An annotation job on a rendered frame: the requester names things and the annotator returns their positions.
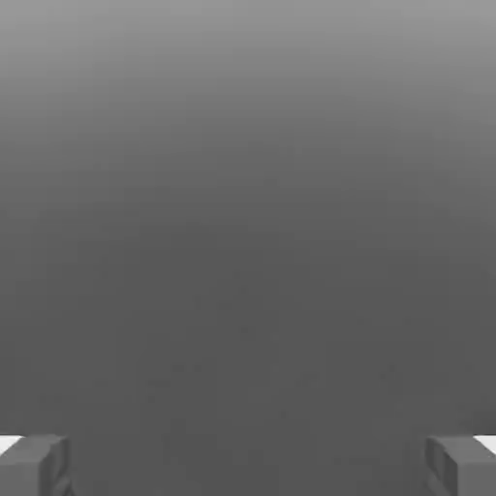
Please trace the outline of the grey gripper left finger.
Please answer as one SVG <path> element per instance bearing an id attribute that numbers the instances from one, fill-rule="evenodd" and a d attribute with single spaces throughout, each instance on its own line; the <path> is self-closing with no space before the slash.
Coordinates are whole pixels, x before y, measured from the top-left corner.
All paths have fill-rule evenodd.
<path id="1" fill-rule="evenodd" d="M 0 496 L 74 496 L 69 438 L 0 435 Z"/>

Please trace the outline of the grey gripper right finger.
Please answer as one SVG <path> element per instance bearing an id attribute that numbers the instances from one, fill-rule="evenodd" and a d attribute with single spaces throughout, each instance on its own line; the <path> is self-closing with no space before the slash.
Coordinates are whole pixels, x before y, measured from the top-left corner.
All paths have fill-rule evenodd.
<path id="1" fill-rule="evenodd" d="M 424 461 L 431 496 L 496 496 L 496 435 L 429 436 Z"/>

